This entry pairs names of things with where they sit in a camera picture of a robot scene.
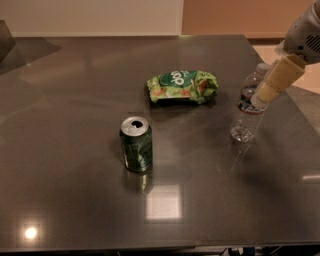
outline plastic water bottle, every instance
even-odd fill
[[[251,97],[254,95],[259,83],[263,81],[269,67],[270,65],[266,63],[258,64],[256,70],[244,81],[237,103],[237,111],[230,129],[230,136],[238,142],[245,143],[254,138],[262,121],[264,111],[268,107],[263,102],[259,104],[261,107],[254,107],[251,104]]]

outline chip bag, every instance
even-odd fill
[[[216,78],[203,71],[173,71],[153,77],[147,82],[150,99],[174,99],[196,102],[198,104],[216,96]]]

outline soda can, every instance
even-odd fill
[[[120,129],[121,149],[126,167],[133,172],[145,172],[152,164],[152,130],[143,117],[124,120]]]

